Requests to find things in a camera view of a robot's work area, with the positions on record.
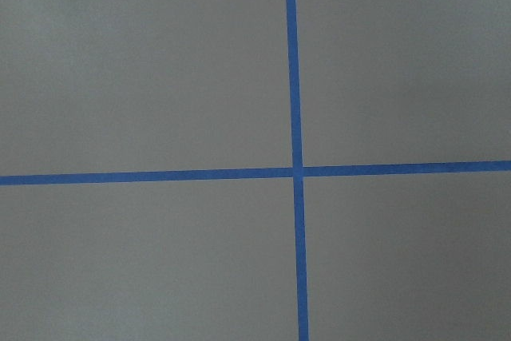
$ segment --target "gray floor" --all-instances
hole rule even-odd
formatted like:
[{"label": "gray floor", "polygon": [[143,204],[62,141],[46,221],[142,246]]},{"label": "gray floor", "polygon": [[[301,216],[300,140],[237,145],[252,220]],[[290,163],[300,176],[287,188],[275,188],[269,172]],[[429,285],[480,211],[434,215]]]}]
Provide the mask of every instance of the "gray floor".
[{"label": "gray floor", "polygon": [[[509,159],[509,0],[297,18],[306,166]],[[0,52],[0,176],[291,166],[285,0],[0,0]],[[307,178],[310,340],[509,340],[510,187]],[[296,312],[291,178],[0,186],[1,340],[291,341]]]}]

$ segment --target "vertical tape line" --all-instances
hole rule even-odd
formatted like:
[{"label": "vertical tape line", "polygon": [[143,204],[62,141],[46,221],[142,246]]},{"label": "vertical tape line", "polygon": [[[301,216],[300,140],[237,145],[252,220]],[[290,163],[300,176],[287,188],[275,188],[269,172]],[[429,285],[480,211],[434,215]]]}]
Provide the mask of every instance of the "vertical tape line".
[{"label": "vertical tape line", "polygon": [[305,208],[303,202],[302,119],[300,113],[298,29],[296,0],[286,0],[287,55],[291,97],[291,143],[293,156],[293,192],[295,199],[296,292],[299,341],[309,340],[307,306],[307,257],[305,244]]}]

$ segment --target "blue cross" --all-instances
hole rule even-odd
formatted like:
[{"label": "blue cross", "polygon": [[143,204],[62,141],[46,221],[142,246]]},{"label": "blue cross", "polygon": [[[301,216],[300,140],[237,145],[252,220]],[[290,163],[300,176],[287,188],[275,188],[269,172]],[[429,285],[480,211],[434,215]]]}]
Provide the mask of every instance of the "blue cross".
[{"label": "blue cross", "polygon": [[303,199],[304,177],[511,171],[511,161],[472,161],[392,165],[333,165],[322,167],[304,167],[302,157],[303,146],[300,116],[299,50],[296,21],[296,0],[286,0],[286,4],[287,47],[291,98],[292,167],[0,176],[0,186],[31,184],[122,183],[168,180],[260,179],[276,177],[292,178],[295,204],[295,253],[299,341],[308,341],[307,258],[305,244],[305,208]]}]

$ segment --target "blue line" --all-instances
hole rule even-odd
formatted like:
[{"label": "blue line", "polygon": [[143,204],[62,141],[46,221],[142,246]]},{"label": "blue line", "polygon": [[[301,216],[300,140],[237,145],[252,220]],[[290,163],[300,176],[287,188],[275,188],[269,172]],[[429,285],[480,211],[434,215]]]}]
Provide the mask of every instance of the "blue line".
[{"label": "blue line", "polygon": [[291,143],[293,155],[293,191],[295,199],[296,293],[298,303],[299,341],[309,340],[307,304],[307,256],[305,244],[305,206],[303,200],[302,118],[300,112],[300,83],[296,0],[286,0],[287,55],[289,61],[289,90],[291,98]]},{"label": "blue line", "polygon": [[304,176],[403,175],[419,173],[511,171],[511,161],[471,161],[456,163],[339,165],[305,167]]},{"label": "blue line", "polygon": [[141,181],[267,179],[292,177],[291,168],[201,169],[190,171],[74,173],[0,176],[1,185],[133,183]]}]

